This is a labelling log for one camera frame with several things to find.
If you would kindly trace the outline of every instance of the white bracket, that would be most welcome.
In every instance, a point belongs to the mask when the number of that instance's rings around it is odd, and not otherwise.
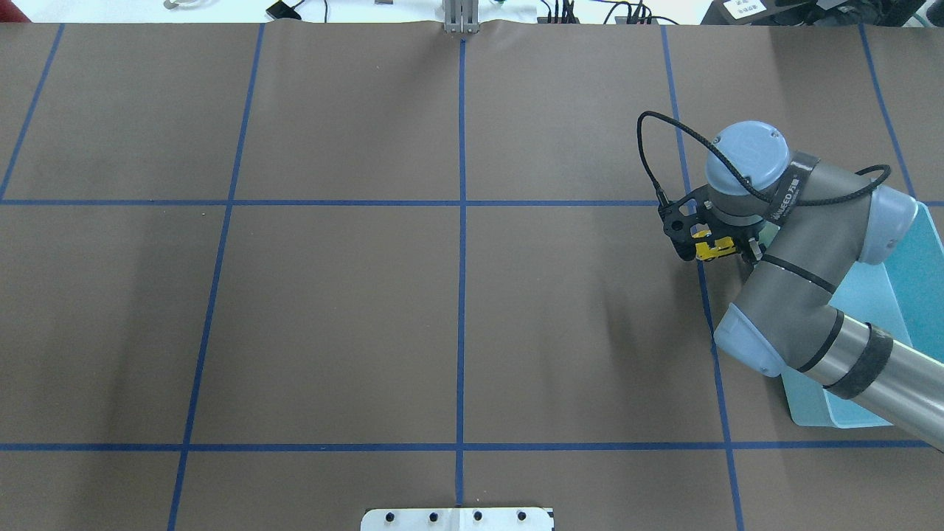
[[[361,531],[553,531],[554,511],[541,507],[372,509]]]
[[[446,33],[479,32],[479,0],[443,0]]]

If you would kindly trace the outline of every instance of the white mounting plate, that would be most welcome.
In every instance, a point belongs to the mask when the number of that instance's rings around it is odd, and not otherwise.
[[[553,515],[541,507],[372,509],[363,515],[361,531],[553,531]]]

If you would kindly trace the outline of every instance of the yellow object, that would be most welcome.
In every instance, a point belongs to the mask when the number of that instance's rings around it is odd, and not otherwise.
[[[693,237],[695,238],[706,238],[711,236],[711,231],[705,230],[696,232]],[[731,236],[725,236],[723,238],[718,238],[715,240],[715,246],[711,247],[705,242],[698,242],[695,244],[695,257],[703,262],[711,262],[715,258],[720,258],[722,256],[728,256],[729,254],[735,254],[737,248],[734,246],[734,240],[731,239]]]

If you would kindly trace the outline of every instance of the red object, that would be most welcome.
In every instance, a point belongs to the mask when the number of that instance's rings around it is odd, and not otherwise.
[[[0,0],[0,22],[31,22],[13,0]]]

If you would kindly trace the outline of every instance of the light blue plastic container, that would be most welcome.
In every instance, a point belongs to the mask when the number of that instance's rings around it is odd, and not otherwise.
[[[928,207],[884,264],[856,263],[833,295],[832,305],[871,322],[896,339],[944,361],[944,247]],[[837,398],[789,368],[784,389],[790,417],[800,426],[867,428],[889,422],[852,401]]]

